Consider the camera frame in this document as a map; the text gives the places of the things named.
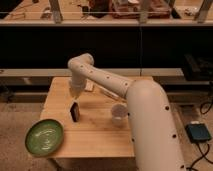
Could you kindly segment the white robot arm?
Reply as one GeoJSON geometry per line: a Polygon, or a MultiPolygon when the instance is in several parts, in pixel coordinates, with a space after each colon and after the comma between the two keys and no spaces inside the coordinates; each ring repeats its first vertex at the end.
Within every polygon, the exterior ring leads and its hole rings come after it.
{"type": "Polygon", "coordinates": [[[90,79],[126,100],[137,171],[186,171],[168,97],[160,84],[95,68],[88,53],[71,58],[68,68],[74,98],[90,79]]]}

